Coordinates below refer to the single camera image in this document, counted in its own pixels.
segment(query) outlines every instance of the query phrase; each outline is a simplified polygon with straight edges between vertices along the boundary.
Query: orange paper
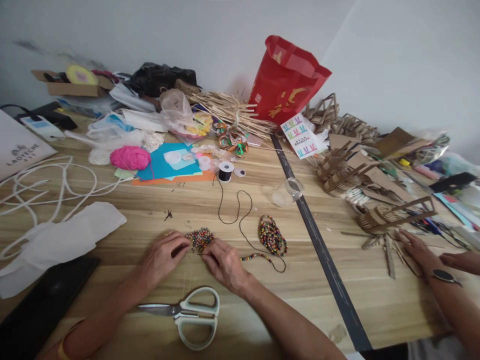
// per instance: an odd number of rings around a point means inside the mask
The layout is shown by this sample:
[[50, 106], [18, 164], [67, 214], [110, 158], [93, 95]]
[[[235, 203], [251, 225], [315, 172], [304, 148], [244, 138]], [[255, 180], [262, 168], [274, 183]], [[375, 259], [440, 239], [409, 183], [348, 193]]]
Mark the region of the orange paper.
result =
[[176, 176], [172, 181], [167, 179], [153, 179], [147, 181], [140, 181], [135, 179], [131, 182], [133, 186], [157, 185], [157, 184], [176, 184], [176, 183], [197, 183], [202, 181], [213, 181], [215, 174], [210, 170], [205, 170], [201, 175], [194, 176]]

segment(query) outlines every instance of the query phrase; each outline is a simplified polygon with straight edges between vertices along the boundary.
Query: black tape strip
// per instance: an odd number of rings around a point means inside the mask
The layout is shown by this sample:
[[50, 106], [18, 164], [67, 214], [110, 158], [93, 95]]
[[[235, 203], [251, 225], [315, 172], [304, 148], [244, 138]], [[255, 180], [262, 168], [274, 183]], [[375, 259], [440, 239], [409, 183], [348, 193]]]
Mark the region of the black tape strip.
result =
[[[285, 156], [285, 153], [282, 151], [282, 146], [280, 145], [279, 140], [271, 136], [271, 140], [273, 141], [273, 145], [276, 149], [276, 154], [280, 160], [281, 166], [287, 178], [294, 178], [294, 172], [290, 167], [289, 161]], [[350, 296], [345, 289], [344, 283], [340, 278], [340, 274], [337, 271], [337, 267], [330, 256], [329, 250], [325, 245], [325, 241], [322, 238], [322, 234], [320, 234], [319, 228], [315, 223], [314, 217], [309, 209], [307, 201], [302, 196], [300, 199], [297, 200], [296, 204], [298, 205], [298, 209], [300, 210], [301, 216], [303, 221], [305, 222], [305, 226], [308, 230], [308, 234], [310, 235], [311, 242], [313, 243], [313, 247], [315, 247], [316, 254], [318, 259], [320, 260], [321, 266], [323, 271], [325, 272], [325, 276], [328, 280], [328, 284], [330, 285], [331, 292], [335, 297], [336, 304], [338, 309], [340, 310], [341, 317], [343, 318], [343, 322], [345, 323], [346, 329], [348, 330], [348, 334], [350, 335], [351, 342], [355, 347], [356, 351], [366, 351], [371, 350], [372, 345], [370, 344], [370, 340], [365, 333], [365, 329], [360, 322], [359, 316], [355, 311], [354, 305], [350, 300]]]

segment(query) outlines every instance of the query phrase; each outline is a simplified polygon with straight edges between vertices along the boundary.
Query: white scissors handle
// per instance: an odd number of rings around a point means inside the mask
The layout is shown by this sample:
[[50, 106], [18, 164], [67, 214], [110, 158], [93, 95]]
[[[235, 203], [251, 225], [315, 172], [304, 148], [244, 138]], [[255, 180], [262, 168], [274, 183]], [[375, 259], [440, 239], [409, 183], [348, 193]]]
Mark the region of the white scissors handle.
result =
[[[191, 298], [203, 292], [209, 292], [213, 295], [213, 297], [215, 298], [215, 303], [213, 304], [213, 306], [190, 303]], [[220, 309], [219, 294], [212, 287], [209, 287], [209, 286], [199, 287], [198, 289], [192, 291], [191, 294], [188, 295], [185, 300], [180, 302], [180, 307], [183, 310], [212, 314], [217, 317], [219, 315], [219, 309]]]
[[[215, 297], [215, 303], [213, 304], [213, 306], [190, 303], [190, 299], [192, 297], [194, 297], [198, 293], [203, 293], [203, 292], [209, 292]], [[220, 309], [219, 294], [209, 286], [200, 287], [192, 291], [192, 293], [188, 295], [185, 300], [181, 301], [180, 306], [183, 310], [213, 315], [213, 318], [186, 317], [186, 316], [182, 316], [181, 313], [175, 316], [175, 324], [178, 327], [178, 333], [180, 334], [180, 338], [183, 341], [183, 343], [189, 349], [194, 351], [200, 351], [205, 349], [210, 345], [210, 343], [215, 337], [215, 332], [217, 331], [217, 316], [219, 314], [219, 309]], [[193, 343], [189, 341], [184, 335], [184, 331], [183, 331], [184, 324], [209, 325], [211, 327], [210, 336], [208, 337], [207, 340], [205, 340], [202, 343]]]

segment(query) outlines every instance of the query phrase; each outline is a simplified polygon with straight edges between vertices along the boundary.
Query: red paper bag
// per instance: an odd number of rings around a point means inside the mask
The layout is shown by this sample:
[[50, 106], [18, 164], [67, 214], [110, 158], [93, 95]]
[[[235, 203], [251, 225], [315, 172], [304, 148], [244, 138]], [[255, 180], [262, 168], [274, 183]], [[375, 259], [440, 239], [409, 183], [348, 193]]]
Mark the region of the red paper bag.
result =
[[332, 72], [280, 36], [270, 35], [265, 45], [248, 103], [258, 104], [258, 119], [280, 125], [307, 105]]

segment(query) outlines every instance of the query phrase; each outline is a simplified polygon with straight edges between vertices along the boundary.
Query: pink yarn ball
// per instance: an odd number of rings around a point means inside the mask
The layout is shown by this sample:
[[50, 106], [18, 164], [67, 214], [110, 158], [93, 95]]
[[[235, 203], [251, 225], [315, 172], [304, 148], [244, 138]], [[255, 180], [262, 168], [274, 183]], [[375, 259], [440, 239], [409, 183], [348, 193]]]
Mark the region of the pink yarn ball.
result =
[[110, 154], [110, 163], [123, 170], [143, 170], [151, 161], [149, 152], [138, 146], [124, 146]]

